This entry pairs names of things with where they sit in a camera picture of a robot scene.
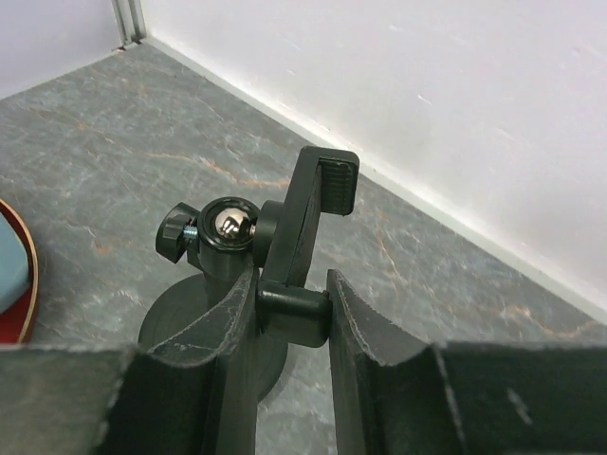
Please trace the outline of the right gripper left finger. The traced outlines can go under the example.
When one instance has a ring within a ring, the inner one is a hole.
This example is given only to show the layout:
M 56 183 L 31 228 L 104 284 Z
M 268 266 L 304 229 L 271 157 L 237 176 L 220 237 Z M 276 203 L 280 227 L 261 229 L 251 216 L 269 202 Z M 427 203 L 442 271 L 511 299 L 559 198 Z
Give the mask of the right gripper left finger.
M 1 351 L 5 454 L 251 454 L 257 418 L 258 269 L 149 350 Z

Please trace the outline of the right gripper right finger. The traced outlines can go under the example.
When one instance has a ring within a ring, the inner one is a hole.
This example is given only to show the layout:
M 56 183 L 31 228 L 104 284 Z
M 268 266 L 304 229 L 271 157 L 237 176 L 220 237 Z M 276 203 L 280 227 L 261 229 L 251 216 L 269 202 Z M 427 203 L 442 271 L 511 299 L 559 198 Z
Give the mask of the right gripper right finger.
M 573 342 L 426 343 L 327 275 L 341 454 L 602 454 L 606 350 Z

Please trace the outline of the black round phone stand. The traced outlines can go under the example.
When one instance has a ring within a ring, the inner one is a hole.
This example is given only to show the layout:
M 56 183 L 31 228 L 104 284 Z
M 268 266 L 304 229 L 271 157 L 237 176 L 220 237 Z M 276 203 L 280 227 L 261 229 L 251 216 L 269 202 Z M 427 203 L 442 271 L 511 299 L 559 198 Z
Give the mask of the black round phone stand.
M 210 311 L 251 262 L 261 272 L 257 391 L 265 398 L 282 374 L 289 345 L 317 348 L 328 338 L 331 301 L 304 286 L 320 217 L 352 213 L 358 177 L 355 153 L 305 146 L 283 201 L 257 207 L 226 196 L 203 209 L 174 206 L 156 232 L 156 252 L 172 263 L 185 258 L 199 272 L 156 299 L 139 329 L 139 345 L 148 350 Z

